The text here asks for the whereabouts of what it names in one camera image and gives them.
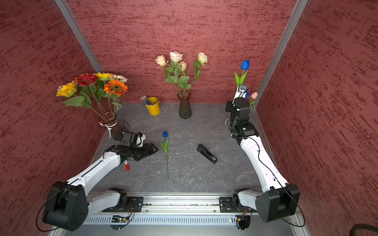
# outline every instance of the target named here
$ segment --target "table surface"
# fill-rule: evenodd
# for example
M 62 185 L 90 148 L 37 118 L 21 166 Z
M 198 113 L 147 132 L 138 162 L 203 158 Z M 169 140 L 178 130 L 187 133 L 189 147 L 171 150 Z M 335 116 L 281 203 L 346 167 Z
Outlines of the table surface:
M 191 104 L 192 117 L 178 116 L 178 103 L 161 103 L 161 113 L 151 116 L 144 104 L 128 103 L 118 112 L 118 121 L 126 120 L 134 132 L 146 136 L 159 151 L 138 162 L 129 161 L 130 171 L 124 165 L 111 170 L 92 192 L 103 192 L 118 187 L 129 193 L 231 193 L 235 188 L 261 186 L 257 174 L 245 152 L 231 138 L 228 130 L 230 113 L 225 104 Z M 165 152 L 159 145 L 164 142 L 163 131 L 168 132 L 169 180 Z M 118 144 L 106 133 L 93 161 L 103 151 Z M 217 159 L 211 163 L 197 151 L 204 145 Z

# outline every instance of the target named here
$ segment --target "pencil holder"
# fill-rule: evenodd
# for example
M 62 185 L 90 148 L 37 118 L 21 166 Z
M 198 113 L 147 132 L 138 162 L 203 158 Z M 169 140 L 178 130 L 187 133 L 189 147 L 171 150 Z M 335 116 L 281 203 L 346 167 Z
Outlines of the pencil holder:
M 160 113 L 160 106 L 159 106 L 159 101 L 157 98 L 155 97 L 149 97 L 148 100 L 150 100 L 151 102 L 153 102 L 154 104 L 149 106 L 149 105 L 146 105 L 147 109 L 148 109 L 148 112 L 153 115 L 153 116 L 156 116 Z

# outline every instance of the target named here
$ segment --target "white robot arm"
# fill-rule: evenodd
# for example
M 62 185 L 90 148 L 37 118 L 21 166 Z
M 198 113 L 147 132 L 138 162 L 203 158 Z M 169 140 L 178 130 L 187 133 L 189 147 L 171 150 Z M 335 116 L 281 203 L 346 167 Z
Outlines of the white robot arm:
M 112 169 L 128 158 L 136 161 L 157 152 L 152 144 L 143 144 L 145 135 L 125 132 L 119 145 L 104 151 L 104 155 L 88 168 L 66 182 L 56 182 L 49 190 L 42 221 L 70 231 L 76 230 L 88 216 L 127 202 L 126 191 L 111 188 L 100 194 L 91 189 Z
M 239 85 L 233 101 L 227 102 L 226 111 L 231 112 L 229 129 L 256 170 L 263 193 L 238 191 L 233 205 L 255 209 L 263 221 L 269 222 L 293 215 L 300 192 L 288 184 L 265 151 L 258 131 L 249 122 L 250 106 L 244 91 L 246 86 Z

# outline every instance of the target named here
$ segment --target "pink tulip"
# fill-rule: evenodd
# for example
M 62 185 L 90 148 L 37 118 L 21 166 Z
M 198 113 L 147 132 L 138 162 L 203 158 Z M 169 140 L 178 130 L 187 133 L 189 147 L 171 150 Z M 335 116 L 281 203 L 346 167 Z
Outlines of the pink tulip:
M 254 92 L 253 94 L 251 94 L 251 98 L 252 99 L 256 99 L 258 96 L 258 93 L 257 92 Z

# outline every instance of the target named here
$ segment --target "dark glass vase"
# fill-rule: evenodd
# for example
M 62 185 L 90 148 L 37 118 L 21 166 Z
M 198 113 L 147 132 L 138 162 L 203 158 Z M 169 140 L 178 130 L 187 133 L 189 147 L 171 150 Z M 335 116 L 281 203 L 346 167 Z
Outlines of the dark glass vase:
M 117 113 L 114 112 L 114 118 L 112 113 L 109 111 L 105 113 L 105 117 L 109 118 L 107 122 L 100 118 L 99 124 L 108 129 L 109 138 L 113 138 L 116 141 L 121 141 L 123 138 L 123 133 L 126 131 L 122 123 L 117 121 Z
M 178 109 L 178 115 L 183 119 L 188 119 L 192 116 L 192 109 L 190 108 L 190 98 L 192 95 L 190 92 L 185 93 L 182 91 L 177 94 L 177 98 L 180 100 L 180 108 Z

